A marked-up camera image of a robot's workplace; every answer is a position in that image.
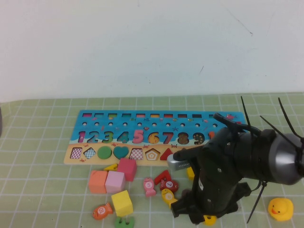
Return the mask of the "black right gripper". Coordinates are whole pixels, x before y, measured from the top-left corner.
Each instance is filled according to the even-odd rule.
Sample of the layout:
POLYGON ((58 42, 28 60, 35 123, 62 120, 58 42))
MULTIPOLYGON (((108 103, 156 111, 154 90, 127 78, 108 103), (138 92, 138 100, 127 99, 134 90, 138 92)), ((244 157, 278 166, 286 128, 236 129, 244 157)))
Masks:
POLYGON ((183 149, 173 154, 177 162, 186 161, 195 176, 192 189, 171 204, 174 217, 188 215, 198 225, 204 216, 220 218, 238 210, 237 201, 250 192, 247 184, 240 184, 234 157, 228 153, 232 136, 222 128, 205 145, 183 149))

